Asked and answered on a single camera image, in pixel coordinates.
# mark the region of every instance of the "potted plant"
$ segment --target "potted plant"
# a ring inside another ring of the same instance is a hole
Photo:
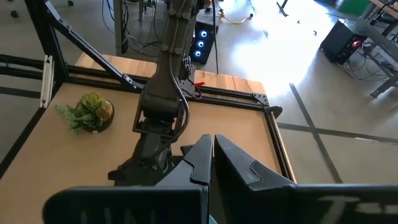
[[[100,133],[111,125],[114,117],[112,103],[97,93],[84,94],[74,108],[55,105],[55,109],[68,120],[73,134],[79,129]]]

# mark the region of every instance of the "metal stand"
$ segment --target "metal stand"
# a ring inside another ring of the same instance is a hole
[[[28,8],[30,17],[36,29],[36,33],[39,36],[40,43],[42,44],[45,55],[52,57],[54,64],[54,77],[55,82],[52,87],[53,97],[57,90],[60,88],[62,83],[74,83],[77,85],[93,86],[97,88],[105,88],[117,91],[126,91],[131,93],[140,93],[143,86],[148,82],[148,78],[138,77],[130,74],[123,74],[116,69],[111,63],[109,63],[102,55],[95,50],[90,44],[83,40],[78,34],[76,34],[72,27],[65,23],[65,21],[59,16],[57,11],[53,8],[48,0],[31,1],[25,0]],[[68,65],[63,59],[60,45],[58,43],[57,36],[55,35],[55,29],[57,29],[62,35],[68,40],[73,42],[79,49],[89,55],[96,63],[98,63],[104,70],[95,70],[90,68],[76,67]],[[23,65],[27,67],[33,67],[42,70],[45,62],[40,60],[32,60],[28,58],[14,57],[10,55],[2,55],[2,59],[7,61],[7,66],[0,66],[0,73],[5,75],[12,75],[15,77],[32,78],[41,80],[43,77],[42,72],[36,72],[32,70],[24,70],[20,68],[11,68],[10,64]],[[108,83],[98,80],[90,80],[79,77],[71,77],[69,74],[82,74],[91,77],[99,78],[112,78],[119,80],[121,84]],[[281,113],[282,108],[278,106],[269,107],[267,98],[265,95],[241,93],[238,91],[222,90],[217,88],[211,88],[206,86],[200,86],[198,89],[203,94],[228,96],[236,98],[237,100],[227,100],[217,96],[206,96],[203,95],[200,99],[187,98],[189,101],[195,101],[199,103],[208,103],[212,105],[230,106],[234,108],[243,108],[247,110],[255,110],[264,113],[266,125],[270,130],[270,137],[275,147],[275,151],[278,155],[278,161],[284,177],[292,179],[292,175],[287,167],[287,159],[284,156],[282,150],[282,143],[280,136],[277,131],[276,123],[274,118],[278,117]],[[25,140],[29,134],[33,131],[34,126],[37,124],[41,116],[44,114],[46,108],[39,108],[35,116],[31,119],[28,126],[25,128],[19,139],[13,145],[10,150],[11,153],[7,155],[7,162],[0,164],[0,178],[5,173],[8,166],[11,164],[13,158],[17,155],[18,151],[23,146]]]

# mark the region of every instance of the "blue led light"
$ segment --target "blue led light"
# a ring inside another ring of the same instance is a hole
[[[200,36],[207,37],[207,32],[205,30],[200,31]]]
[[[205,45],[205,43],[203,42],[203,41],[201,41],[201,40],[199,40],[198,42],[197,42],[197,46],[198,47],[203,47]]]
[[[196,57],[200,57],[201,52],[200,52],[199,50],[196,50],[193,54],[194,54],[194,56],[196,56]]]

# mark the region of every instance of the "concrete floor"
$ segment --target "concrete floor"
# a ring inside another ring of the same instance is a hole
[[[100,0],[75,1],[73,7],[68,7],[64,0],[53,4],[93,47],[104,54],[116,53],[114,36],[102,22]],[[335,11],[311,0],[289,0],[289,17],[278,14],[272,1],[224,0],[220,6],[231,20],[254,13],[251,21],[241,25],[221,21],[220,73],[259,80],[271,104],[284,108],[278,122],[299,183],[398,183],[398,163],[394,162],[398,156],[398,91],[371,98],[369,94],[378,82],[350,78],[318,50],[338,19],[331,15]],[[9,16],[12,9],[19,11],[20,18]],[[112,27],[109,14],[105,14]],[[131,14],[136,15],[134,6]],[[140,25],[132,19],[132,33],[147,32],[150,20],[146,16]],[[0,2],[0,34],[1,54],[43,58],[22,1]],[[74,64],[81,51],[63,37],[60,42],[67,62]],[[215,72],[214,61],[213,50],[208,63],[200,69]],[[357,75],[368,74],[362,71]],[[40,91],[40,82],[4,75],[0,76],[2,86]],[[0,102],[1,160],[39,103],[9,95],[0,95]]]

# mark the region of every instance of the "red light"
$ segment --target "red light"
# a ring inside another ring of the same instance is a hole
[[[353,47],[360,47],[362,42],[360,40],[355,40],[352,44]]]

